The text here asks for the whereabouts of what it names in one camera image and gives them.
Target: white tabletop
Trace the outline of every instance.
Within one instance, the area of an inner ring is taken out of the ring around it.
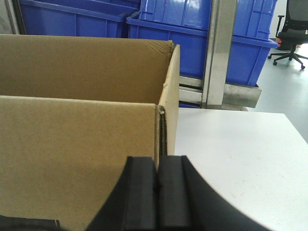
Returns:
[[[308,231],[308,145],[283,114],[180,108],[176,155],[274,231]]]

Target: office chair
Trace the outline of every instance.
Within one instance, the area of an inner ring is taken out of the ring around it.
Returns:
[[[281,55],[281,57],[274,60],[273,65],[277,65],[277,61],[281,59],[289,58],[289,60],[295,59],[302,66],[301,69],[305,69],[303,62],[299,60],[308,59],[305,56],[294,53],[297,44],[308,43],[308,35],[298,34],[294,32],[288,32],[288,29],[292,30],[307,30],[308,29],[308,0],[287,0],[286,17],[283,25],[283,29],[280,33],[279,27],[284,15],[278,15],[279,22],[276,31],[276,38],[291,43],[291,52],[289,53],[271,53],[268,58],[271,59],[272,55]]]

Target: blue plastic crate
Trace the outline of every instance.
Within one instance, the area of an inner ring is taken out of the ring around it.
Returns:
[[[211,0],[142,0],[139,19],[208,30]]]
[[[234,34],[268,40],[277,0],[239,0]]]
[[[179,107],[183,107],[183,108],[200,108],[200,106],[198,107],[198,106],[184,104],[184,103],[179,103]]]
[[[137,8],[138,10],[140,9],[140,2],[141,2],[141,0],[99,0],[99,1],[108,2],[121,6],[129,6]]]
[[[233,36],[226,81],[255,86],[267,55],[277,43]]]
[[[183,76],[202,78],[207,31],[139,20],[138,12],[127,18],[129,38],[173,40],[181,45],[180,72]]]
[[[173,40],[180,44],[180,73],[182,76],[202,79],[204,76],[207,32],[138,20],[138,13],[127,19],[129,37],[133,39]],[[227,82],[255,86],[271,48],[272,40],[233,36]]]
[[[137,9],[95,0],[20,0],[30,35],[127,38],[126,18]]]

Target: light gray floor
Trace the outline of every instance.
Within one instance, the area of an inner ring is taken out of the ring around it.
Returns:
[[[296,52],[308,56],[308,44]],[[274,66],[273,58],[266,60],[257,82],[262,89],[257,106],[248,110],[285,114],[308,142],[308,60],[301,59],[306,69],[300,70],[300,63],[295,60],[280,60]]]

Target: cardboard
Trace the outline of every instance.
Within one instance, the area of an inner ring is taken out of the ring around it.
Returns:
[[[0,215],[82,231],[127,156],[173,154],[171,41],[0,36]]]

